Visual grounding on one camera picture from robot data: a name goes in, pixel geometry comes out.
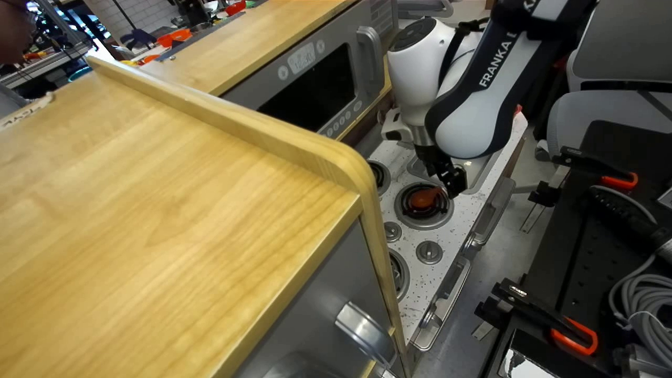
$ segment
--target wooden surface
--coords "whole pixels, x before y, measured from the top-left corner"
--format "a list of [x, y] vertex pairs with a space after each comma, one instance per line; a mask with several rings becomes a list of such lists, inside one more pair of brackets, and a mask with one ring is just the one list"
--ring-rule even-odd
[[356, 152], [96, 72], [0, 129], [0, 375], [228, 375], [356, 215], [395, 305]]
[[308, 35], [353, 0], [269, 0], [196, 39], [174, 58], [141, 67], [209, 95], [223, 95]]

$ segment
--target red clamp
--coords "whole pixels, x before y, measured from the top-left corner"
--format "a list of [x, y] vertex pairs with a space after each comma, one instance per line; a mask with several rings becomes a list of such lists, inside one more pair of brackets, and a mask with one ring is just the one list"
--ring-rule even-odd
[[555, 156], [552, 161], [568, 166], [572, 170], [586, 170], [600, 176], [600, 185], [607, 185], [616, 191], [633, 191], [637, 185], [637, 173], [621, 170], [599, 156], [590, 156], [582, 149], [562, 147], [561, 156]]
[[599, 349], [599, 345], [600, 345], [597, 331], [594, 331], [592, 327], [588, 327], [588, 325], [570, 318], [570, 316], [565, 316], [565, 322], [568, 322], [568, 324], [572, 325], [572, 329], [579, 331], [579, 333], [588, 339], [588, 345], [586, 345], [586, 343], [579, 343], [579, 339], [574, 339], [574, 338], [570, 338], [570, 336], [567, 336], [567, 333], [562, 333], [562, 331], [558, 331], [557, 327], [549, 327], [549, 338], [552, 338], [558, 347], [562, 347], [562, 349], [567, 349], [567, 350], [572, 350], [572, 352], [577, 352], [577, 354], [584, 354], [584, 356], [594, 354], [597, 349]]

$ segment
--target cable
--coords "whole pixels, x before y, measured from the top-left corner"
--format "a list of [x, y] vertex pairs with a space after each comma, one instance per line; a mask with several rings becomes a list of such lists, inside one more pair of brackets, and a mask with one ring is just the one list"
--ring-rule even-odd
[[[654, 215], [629, 196], [615, 191], [611, 186], [592, 185], [597, 191], [612, 193], [633, 207], [637, 207], [653, 224], [657, 224]], [[663, 306], [672, 306], [672, 278], [663, 274], [645, 272], [654, 263], [654, 254], [651, 254], [637, 269], [621, 277], [609, 290], [609, 308], [616, 318], [620, 327], [631, 329], [637, 339], [646, 347], [646, 350], [667, 368], [672, 374], [672, 329], [663, 325], [657, 313]]]
[[463, 50], [462, 55], [457, 55], [456, 58], [454, 58], [454, 62], [457, 62], [460, 58], [463, 58], [466, 55], [472, 55], [477, 47], [471, 47], [471, 50]]

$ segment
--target white wall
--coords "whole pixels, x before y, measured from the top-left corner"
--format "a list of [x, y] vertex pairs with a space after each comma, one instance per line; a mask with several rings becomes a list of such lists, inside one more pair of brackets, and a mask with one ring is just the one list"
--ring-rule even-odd
[[[83, 0], [87, 8], [101, 17], [102, 25], [108, 33], [119, 39], [123, 33], [129, 31], [127, 21], [116, 8], [111, 0]], [[125, 10], [129, 21], [145, 29], [147, 33], [160, 29], [162, 25], [169, 25], [169, 19], [175, 19], [179, 13], [167, 0], [118, 0], [119, 7]]]

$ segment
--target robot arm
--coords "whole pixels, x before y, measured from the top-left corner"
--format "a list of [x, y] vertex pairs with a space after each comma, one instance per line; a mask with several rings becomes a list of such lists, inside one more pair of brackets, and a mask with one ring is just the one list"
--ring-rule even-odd
[[572, 35], [572, 13], [584, 15], [588, 2], [498, 0], [483, 35], [462, 33], [457, 45], [456, 31], [435, 19], [415, 21], [395, 38], [388, 60], [398, 114], [417, 158], [448, 196], [466, 188], [452, 158], [480, 158], [505, 145], [516, 103]]

